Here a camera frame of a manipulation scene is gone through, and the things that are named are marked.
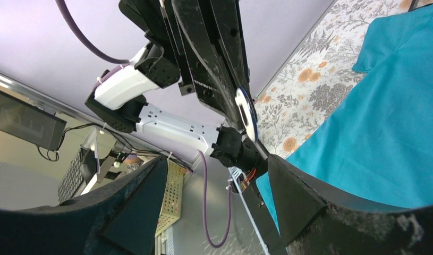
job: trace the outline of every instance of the computer monitor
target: computer monitor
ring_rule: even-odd
[[[66,121],[0,91],[0,131],[55,151]]]

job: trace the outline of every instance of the electrical cable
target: electrical cable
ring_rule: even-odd
[[[248,174],[244,175],[244,179],[247,180],[249,177],[251,177],[252,173],[254,173],[254,168],[252,168],[251,171]]]
[[[257,173],[257,168],[254,168],[253,169],[253,174],[245,182],[248,182],[248,181],[252,180],[252,178],[254,178],[254,176],[256,175],[256,173]]]
[[[60,138],[60,143],[58,145],[57,151],[59,151],[60,147],[63,144],[63,141],[65,139],[65,136],[68,132],[72,131],[72,130],[77,130],[77,129],[84,129],[84,128],[88,128],[90,126],[97,126],[101,129],[105,129],[102,125],[96,124],[96,123],[88,123],[88,124],[84,124],[84,125],[79,125],[76,127],[68,127],[63,131],[63,134]],[[113,131],[113,130],[109,130],[109,129],[105,129],[105,131],[107,131],[108,133],[110,133],[118,142],[122,143],[125,147],[129,148],[132,152],[135,152],[136,155],[143,155],[145,156],[146,154],[150,154],[153,156],[160,156],[163,155],[162,152],[169,152],[166,150],[160,150],[160,151],[153,151],[153,150],[143,150],[143,149],[139,149],[136,148],[133,144],[131,144],[124,136],[122,136],[121,134]],[[55,162],[55,160],[52,160],[49,156],[45,156],[41,153],[41,151],[38,149],[40,155],[48,160],[48,161],[53,161]],[[185,163],[181,158],[176,157],[175,155],[171,155],[170,160],[174,163],[176,163],[177,165],[187,169],[191,174],[194,173],[194,171],[190,168],[190,166]]]
[[[205,236],[207,238],[208,244],[210,244],[211,247],[218,249],[221,248],[224,243],[227,240],[227,237],[229,236],[229,230],[230,230],[230,223],[231,223],[231,214],[232,214],[232,208],[231,208],[231,189],[227,189],[227,200],[228,200],[228,221],[227,221],[227,227],[226,232],[224,233],[223,239],[220,243],[214,244],[211,241],[210,234],[208,233],[208,226],[207,226],[207,181],[208,181],[208,169],[207,169],[207,161],[205,160],[205,156],[202,153],[202,151],[198,151],[200,157],[202,158],[203,162],[203,199],[202,199],[202,221],[203,221],[203,228],[205,231]]]
[[[44,155],[44,154],[41,152],[41,148],[40,148],[39,146],[36,146],[36,148],[38,149],[38,153],[39,153],[39,154],[40,154],[40,155],[41,155],[45,160],[50,161],[50,162],[57,162],[57,161],[59,161],[60,156],[59,156],[59,154],[58,154],[57,151],[47,150],[47,154]],[[52,159],[52,158],[50,157],[49,152],[54,152],[54,153],[55,153],[55,159]]]
[[[92,44],[87,37],[82,33],[80,28],[75,23],[71,13],[69,12],[66,3],[64,0],[55,0],[57,3],[58,9],[60,10],[64,20],[66,21],[69,28],[72,30],[74,35],[80,40],[80,42],[87,47],[91,52],[93,52],[96,56],[102,58],[103,60],[113,63],[113,64],[127,64],[130,61],[128,59],[117,59],[112,58],[105,53],[101,52],[94,44]]]

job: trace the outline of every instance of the white ceiling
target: white ceiling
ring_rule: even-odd
[[[117,0],[66,0],[83,33],[114,58],[131,58],[146,43],[144,32],[118,9]],[[241,0],[243,32],[256,96],[288,59],[332,0]],[[0,72],[79,111],[96,77],[114,65],[102,61],[75,38],[53,0],[0,1]],[[181,97],[177,86],[147,93],[165,111],[206,125],[223,118],[199,104],[194,95]],[[192,148],[165,139],[138,137],[190,159]]]

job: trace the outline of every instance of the perforated metal basket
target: perforated metal basket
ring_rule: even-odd
[[[168,161],[168,167],[165,196],[155,236],[161,234],[180,218],[184,168],[171,161]]]

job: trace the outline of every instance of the black cable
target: black cable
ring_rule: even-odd
[[[68,127],[66,128],[63,133],[62,136],[60,138],[60,143],[58,145],[58,149],[57,151],[60,149],[60,147],[62,146],[64,139],[66,137],[66,134],[72,130],[78,130],[78,129],[84,129],[84,128],[88,128],[90,126],[97,126],[99,128],[104,128],[102,125],[96,124],[96,123],[88,123],[88,124],[84,124],[84,125],[80,125],[80,126],[76,126],[76,127]],[[108,133],[110,133],[118,142],[122,143],[125,147],[129,148],[133,154],[135,155],[139,155],[139,156],[148,156],[148,155],[152,155],[152,156],[160,156],[163,155],[162,152],[166,152],[169,153],[169,151],[166,150],[160,150],[160,151],[153,151],[153,150],[144,150],[144,149],[139,149],[137,147],[135,147],[131,142],[129,142],[127,140],[126,137],[124,137],[123,135],[105,128],[105,131],[107,131]],[[52,162],[56,162],[58,161],[59,155],[57,151],[48,151],[47,152],[47,156],[43,155],[38,148],[38,152],[39,154],[46,160],[48,161],[52,161]],[[51,159],[51,157],[49,156],[49,152],[54,152],[55,153],[55,159]],[[171,155],[171,157],[169,158],[172,162],[176,163],[177,165],[186,168],[188,171],[190,171],[191,173],[194,173],[194,171],[191,169],[191,167],[182,159],[176,157],[175,155]]]
[[[44,155],[44,154],[41,152],[41,148],[40,148],[39,146],[36,146],[36,148],[38,149],[38,153],[39,153],[39,154],[40,154],[40,155],[41,155],[45,160],[47,160],[47,161],[50,161],[50,162],[57,162],[57,161],[60,159],[60,156],[59,156],[58,152],[56,152],[56,151],[48,150],[48,151],[47,151],[47,154]],[[49,152],[53,152],[53,153],[55,153],[55,159],[52,159],[52,158],[50,157]]]

